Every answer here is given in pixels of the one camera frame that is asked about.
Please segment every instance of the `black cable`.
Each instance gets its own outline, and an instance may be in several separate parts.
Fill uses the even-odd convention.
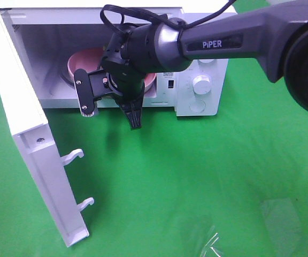
[[[122,16],[122,21],[120,24],[124,23],[125,16],[130,16],[133,18],[141,19],[141,20],[146,20],[149,21],[152,24],[159,24],[159,23],[164,23],[165,25],[177,30],[185,30],[185,29],[190,29],[193,28],[197,25],[200,25],[204,22],[207,22],[211,19],[214,19],[215,17],[221,15],[229,6],[231,6],[233,3],[235,3],[236,0],[229,0],[221,9],[219,9],[217,12],[206,16],[200,20],[196,20],[192,22],[191,24],[185,24],[185,23],[173,23],[170,20],[167,19],[165,16],[157,15],[156,13],[153,13],[151,11],[148,11],[146,9],[142,8],[137,8],[137,7],[131,7],[131,8],[124,8],[124,7],[119,7],[116,5],[111,5],[107,4],[102,8],[101,11],[101,20],[104,24],[106,24],[108,27],[110,27],[115,33],[120,35],[121,37],[126,37],[127,33],[120,30],[117,26],[112,24],[108,18],[105,16],[105,11],[111,11],[115,13],[119,13]]]

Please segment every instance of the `green surface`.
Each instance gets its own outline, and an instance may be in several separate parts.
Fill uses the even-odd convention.
[[[90,237],[65,247],[0,100],[0,256],[216,256],[217,237],[224,256],[308,256],[308,112],[255,60],[229,62],[214,117],[145,109],[131,131],[117,109],[45,113],[61,155],[85,152],[66,171],[77,202],[95,198]]]

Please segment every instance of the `pink bowl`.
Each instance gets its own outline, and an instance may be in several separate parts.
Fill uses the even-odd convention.
[[[68,73],[73,81],[73,74],[78,69],[84,69],[86,72],[96,70],[101,63],[103,48],[91,48],[76,52],[67,62]],[[144,78],[144,91],[146,92],[156,78],[156,73],[148,73]]]

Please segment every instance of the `green tablecloth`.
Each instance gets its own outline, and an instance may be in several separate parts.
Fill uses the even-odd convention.
[[[66,171],[95,198],[90,237],[65,247],[0,100],[0,256],[308,256],[308,112],[255,60],[230,60],[214,117],[145,109],[131,131],[118,109],[45,113],[61,155],[85,152]]]

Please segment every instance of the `open microwave door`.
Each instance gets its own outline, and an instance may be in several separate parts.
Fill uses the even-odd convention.
[[[66,246],[89,236],[80,211],[93,198],[77,205],[64,166],[80,149],[60,157],[47,118],[22,65],[7,13],[0,10],[0,95],[11,135],[60,231]]]

